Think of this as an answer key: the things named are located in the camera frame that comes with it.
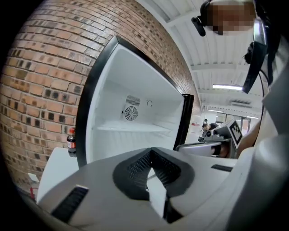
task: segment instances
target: bottle label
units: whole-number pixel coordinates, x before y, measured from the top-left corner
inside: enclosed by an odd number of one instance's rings
[[[67,141],[67,147],[68,148],[75,148],[75,142],[68,142]]]

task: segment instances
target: refrigerator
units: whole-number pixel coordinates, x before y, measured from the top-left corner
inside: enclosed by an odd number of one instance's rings
[[[148,147],[184,144],[194,97],[147,55],[115,36],[84,85],[76,117],[79,167]]]

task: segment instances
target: black refrigerator frame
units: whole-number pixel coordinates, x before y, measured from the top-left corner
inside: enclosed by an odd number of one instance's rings
[[[82,94],[80,96],[75,126],[76,157],[79,167],[82,167],[87,164],[86,149],[85,149],[86,127],[93,93],[105,64],[107,63],[113,51],[115,50],[116,46],[119,44],[121,44],[122,46],[124,46],[125,48],[132,51],[140,58],[142,58],[145,62],[151,65],[156,71],[158,71],[170,84],[172,84],[172,86],[176,88],[180,94],[182,93],[182,90],[179,88],[179,86],[177,86],[176,83],[145,53],[143,53],[141,50],[136,48],[134,45],[132,45],[125,39],[115,35],[105,46],[105,48],[95,61],[94,65],[92,66],[91,71],[85,82]],[[193,109],[194,96],[190,94],[183,94],[183,97],[184,97],[184,105],[179,130],[177,133],[177,138],[173,148],[174,150],[178,145],[185,143],[186,135],[190,126],[191,113]]]

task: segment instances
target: soda bottle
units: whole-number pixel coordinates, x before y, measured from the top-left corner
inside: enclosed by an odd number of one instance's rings
[[[69,129],[69,135],[67,136],[67,148],[68,153],[71,157],[76,157],[76,146],[75,146],[75,129]]]

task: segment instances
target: fan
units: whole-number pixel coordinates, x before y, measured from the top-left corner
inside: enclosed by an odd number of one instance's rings
[[[124,111],[125,118],[129,121],[135,120],[138,116],[137,109],[134,106],[129,106]]]

